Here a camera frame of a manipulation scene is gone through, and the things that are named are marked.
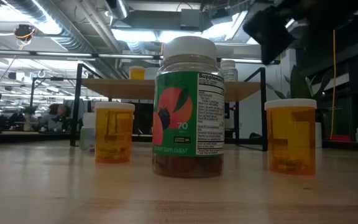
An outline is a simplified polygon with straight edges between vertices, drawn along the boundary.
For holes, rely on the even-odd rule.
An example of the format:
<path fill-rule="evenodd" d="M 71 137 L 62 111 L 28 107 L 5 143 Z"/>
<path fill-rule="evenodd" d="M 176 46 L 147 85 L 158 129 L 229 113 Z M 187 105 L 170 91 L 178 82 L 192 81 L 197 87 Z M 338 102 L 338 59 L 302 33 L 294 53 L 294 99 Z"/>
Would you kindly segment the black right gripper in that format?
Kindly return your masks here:
<path fill-rule="evenodd" d="M 335 0 L 286 0 L 254 14 L 243 30 L 260 45 L 260 60 L 271 64 L 287 47 L 306 47 L 333 27 Z"/>

